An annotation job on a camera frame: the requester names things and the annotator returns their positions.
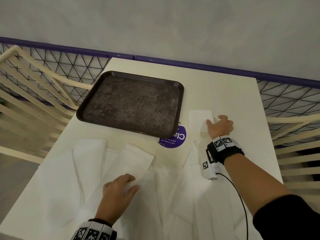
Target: black cable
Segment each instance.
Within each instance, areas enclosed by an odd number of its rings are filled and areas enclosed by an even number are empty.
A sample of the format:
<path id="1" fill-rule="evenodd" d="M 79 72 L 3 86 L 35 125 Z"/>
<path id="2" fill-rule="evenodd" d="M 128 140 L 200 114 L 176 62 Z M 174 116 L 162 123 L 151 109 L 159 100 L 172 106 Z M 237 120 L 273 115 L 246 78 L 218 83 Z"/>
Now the black cable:
<path id="1" fill-rule="evenodd" d="M 248 233 L 248 217 L 247 217 L 247 211 L 246 211 L 246 208 L 245 208 L 245 205 L 243 204 L 243 201 L 242 201 L 242 198 L 238 192 L 238 190 L 236 189 L 235 185 L 233 184 L 233 182 L 225 175 L 223 175 L 222 173 L 219 173 L 219 172 L 216 172 L 216 174 L 220 174 L 222 175 L 223 177 L 225 177 L 227 180 L 229 180 L 229 182 L 234 186 L 236 192 L 238 193 L 238 196 L 240 197 L 240 200 L 241 200 L 241 203 L 242 203 L 242 206 L 243 206 L 243 209 L 244 209 L 244 213 L 245 213 L 245 221 L 247 223 L 247 240 L 249 239 L 249 233 Z"/>

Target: table surface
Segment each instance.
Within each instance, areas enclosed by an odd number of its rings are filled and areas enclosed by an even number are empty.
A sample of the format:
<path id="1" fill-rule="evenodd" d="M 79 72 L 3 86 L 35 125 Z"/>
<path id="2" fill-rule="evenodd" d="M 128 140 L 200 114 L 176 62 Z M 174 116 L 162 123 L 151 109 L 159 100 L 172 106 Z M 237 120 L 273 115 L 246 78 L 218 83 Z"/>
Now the table surface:
<path id="1" fill-rule="evenodd" d="M 164 148 L 158 139 L 129 131 L 89 124 L 74 116 L 48 153 L 52 160 L 65 150 L 72 149 L 79 139 L 103 139 L 108 148 L 120 150 L 132 143 L 156 156 L 154 165 L 181 167 L 199 133 L 189 131 L 188 110 L 211 110 L 215 118 L 227 115 L 234 121 L 234 138 L 246 156 L 282 182 L 277 158 L 263 110 L 257 82 L 254 78 L 112 58 L 104 71 L 119 71 L 143 76 L 174 80 L 183 84 L 184 96 L 180 122 L 186 128 L 186 140 L 177 148 Z M 0 232 L 25 240 L 41 239 L 43 228 L 41 193 L 36 172 L 2 224 Z M 77 228 L 71 221 L 58 233 L 68 239 Z"/>

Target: purple sticker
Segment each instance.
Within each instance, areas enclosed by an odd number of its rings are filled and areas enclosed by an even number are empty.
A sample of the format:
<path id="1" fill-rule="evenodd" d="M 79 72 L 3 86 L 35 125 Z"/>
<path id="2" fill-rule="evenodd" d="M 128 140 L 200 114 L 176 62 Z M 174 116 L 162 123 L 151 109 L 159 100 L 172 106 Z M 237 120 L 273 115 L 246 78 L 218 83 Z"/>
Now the purple sticker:
<path id="1" fill-rule="evenodd" d="M 160 138 L 159 144 L 166 148 L 176 148 L 184 143 L 186 136 L 186 129 L 182 125 L 179 125 L 177 133 L 175 133 L 173 137 L 167 139 Z"/>

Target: white wall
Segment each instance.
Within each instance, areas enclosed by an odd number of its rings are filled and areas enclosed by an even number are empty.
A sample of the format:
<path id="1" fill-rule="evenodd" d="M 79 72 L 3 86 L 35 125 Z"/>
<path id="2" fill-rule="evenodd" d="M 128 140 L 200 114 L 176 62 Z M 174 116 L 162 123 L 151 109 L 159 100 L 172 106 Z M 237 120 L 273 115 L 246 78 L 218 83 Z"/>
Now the white wall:
<path id="1" fill-rule="evenodd" d="M 320 0 L 0 0 L 0 36 L 320 80 Z"/>

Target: black tray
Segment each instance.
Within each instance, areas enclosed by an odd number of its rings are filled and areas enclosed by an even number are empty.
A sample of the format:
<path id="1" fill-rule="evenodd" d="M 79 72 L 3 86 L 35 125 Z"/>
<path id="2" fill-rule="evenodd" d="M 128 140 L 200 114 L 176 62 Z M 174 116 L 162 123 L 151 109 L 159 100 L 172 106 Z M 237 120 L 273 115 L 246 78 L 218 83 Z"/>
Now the black tray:
<path id="1" fill-rule="evenodd" d="M 170 138 L 178 129 L 184 87 L 177 81 L 104 72 L 79 106 L 79 120 Z"/>

